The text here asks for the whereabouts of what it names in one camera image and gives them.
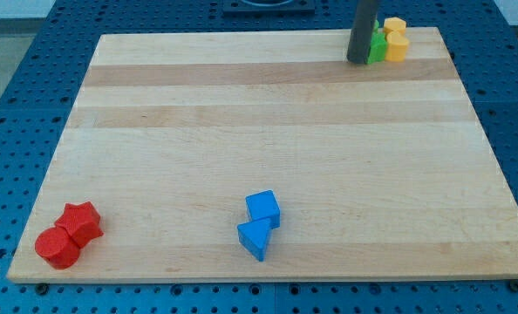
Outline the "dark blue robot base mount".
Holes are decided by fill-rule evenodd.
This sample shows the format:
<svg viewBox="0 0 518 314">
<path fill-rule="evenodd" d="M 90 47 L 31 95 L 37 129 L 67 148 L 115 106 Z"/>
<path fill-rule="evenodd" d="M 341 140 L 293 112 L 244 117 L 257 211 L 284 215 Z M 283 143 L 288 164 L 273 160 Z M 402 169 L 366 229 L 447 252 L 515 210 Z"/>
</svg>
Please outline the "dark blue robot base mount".
<svg viewBox="0 0 518 314">
<path fill-rule="evenodd" d="M 244 14 L 312 13 L 315 0 L 224 0 L 224 16 Z"/>
</svg>

